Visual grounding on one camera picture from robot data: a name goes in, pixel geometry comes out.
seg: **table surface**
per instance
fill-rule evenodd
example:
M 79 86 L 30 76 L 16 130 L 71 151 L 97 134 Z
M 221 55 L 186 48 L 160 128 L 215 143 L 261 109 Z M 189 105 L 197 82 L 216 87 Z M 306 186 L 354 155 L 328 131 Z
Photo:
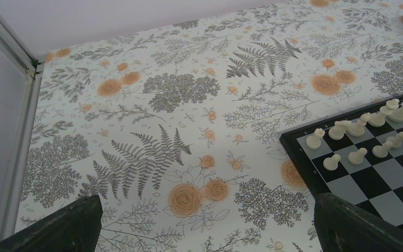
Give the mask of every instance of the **table surface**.
M 47 55 L 16 230 L 99 193 L 97 251 L 320 251 L 281 131 L 403 92 L 403 2 L 293 1 Z

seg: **chessboard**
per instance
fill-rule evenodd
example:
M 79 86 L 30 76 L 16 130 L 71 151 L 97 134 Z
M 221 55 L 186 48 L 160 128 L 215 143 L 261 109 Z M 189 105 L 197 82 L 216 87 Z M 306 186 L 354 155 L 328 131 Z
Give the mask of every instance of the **chessboard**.
M 403 102 L 403 95 L 396 98 Z M 364 113 L 379 112 L 386 101 L 283 133 L 280 141 L 313 196 L 331 192 L 403 229 L 403 140 L 401 147 L 388 150 L 384 158 L 372 153 L 374 146 L 403 132 L 403 121 L 394 122 L 386 117 L 386 123 L 381 127 L 367 123 L 360 137 L 345 132 L 342 139 L 333 140 L 328 135 L 336 121 L 357 122 Z M 320 146 L 311 149 L 306 139 L 318 128 L 325 130 L 325 134 L 320 139 Z M 361 164 L 352 164 L 348 155 L 360 148 L 366 148 L 367 154 Z M 341 160 L 337 168 L 330 171 L 323 163 L 334 154 L 340 155 Z

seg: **gray foliage print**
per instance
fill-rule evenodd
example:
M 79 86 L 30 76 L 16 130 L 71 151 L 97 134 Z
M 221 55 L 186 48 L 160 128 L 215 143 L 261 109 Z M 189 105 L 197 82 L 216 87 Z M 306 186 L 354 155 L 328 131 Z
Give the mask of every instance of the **gray foliage print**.
M 28 195 L 43 207 L 52 207 L 61 198 L 75 193 L 81 175 L 72 163 L 89 156 L 87 140 L 80 134 L 54 136 L 40 148 L 31 148 L 27 157 L 20 201 Z
M 226 78 L 231 78 L 234 76 L 250 77 L 250 73 L 257 76 L 259 73 L 264 75 L 265 69 L 268 67 L 271 75 L 275 76 L 275 68 L 278 67 L 283 72 L 286 71 L 285 64 L 290 58 L 298 59 L 295 53 L 301 53 L 301 51 L 290 45 L 288 41 L 285 40 L 285 44 L 271 38 L 274 45 L 268 43 L 253 42 L 254 44 L 260 46 L 260 48 L 245 48 L 238 47 L 243 53 L 234 52 L 234 55 L 239 59 L 229 58 L 234 64 L 228 65 Z
M 112 140 L 112 147 L 119 155 L 102 150 L 101 154 L 108 167 L 93 161 L 93 168 L 97 175 L 87 175 L 89 183 L 82 184 L 83 188 L 80 189 L 78 196 L 101 194 L 107 199 L 108 188 L 111 186 L 113 196 L 118 198 L 118 190 L 121 186 L 123 195 L 127 198 L 132 184 L 138 181 L 137 192 L 141 198 L 149 179 L 152 179 L 154 189 L 159 189 L 167 169 L 175 162 L 183 165 L 182 152 L 188 155 L 191 155 L 191 152 L 189 145 L 182 142 L 177 129 L 172 141 L 166 130 L 161 125 L 158 126 L 161 130 L 159 139 L 146 134 L 131 133 L 140 139 L 142 146 Z
M 376 88 L 391 96 L 403 93 L 403 56 L 398 60 L 387 62 L 385 67 L 389 71 L 375 72 L 372 77 Z
M 217 96 L 220 85 L 208 76 L 194 79 L 193 75 L 158 75 L 149 78 L 143 86 L 143 93 L 153 93 L 149 104 L 156 112 L 172 113 L 180 104 L 202 103 L 208 94 Z
M 282 186 L 271 190 L 257 178 L 241 182 L 235 196 L 234 202 L 240 205 L 240 216 L 246 223 L 253 222 L 260 230 L 265 230 L 270 215 L 277 225 L 293 227 L 294 222 L 301 219 L 299 210 L 308 211 L 308 203 L 302 193 L 294 194 Z

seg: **floral tablecloth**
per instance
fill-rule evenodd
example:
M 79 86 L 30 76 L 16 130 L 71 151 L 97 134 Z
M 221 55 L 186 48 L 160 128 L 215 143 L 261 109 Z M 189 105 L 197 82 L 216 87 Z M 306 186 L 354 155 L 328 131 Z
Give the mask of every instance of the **floral tablecloth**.
M 45 64 L 17 231 L 100 194 L 97 251 L 320 251 L 278 137 L 403 92 L 403 2 L 296 0 Z

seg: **white wall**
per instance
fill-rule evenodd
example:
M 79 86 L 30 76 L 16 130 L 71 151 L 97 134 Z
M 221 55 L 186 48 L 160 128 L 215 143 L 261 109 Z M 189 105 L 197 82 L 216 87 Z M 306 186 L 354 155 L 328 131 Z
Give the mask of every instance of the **white wall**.
M 28 52 L 49 50 L 288 0 L 0 0 Z

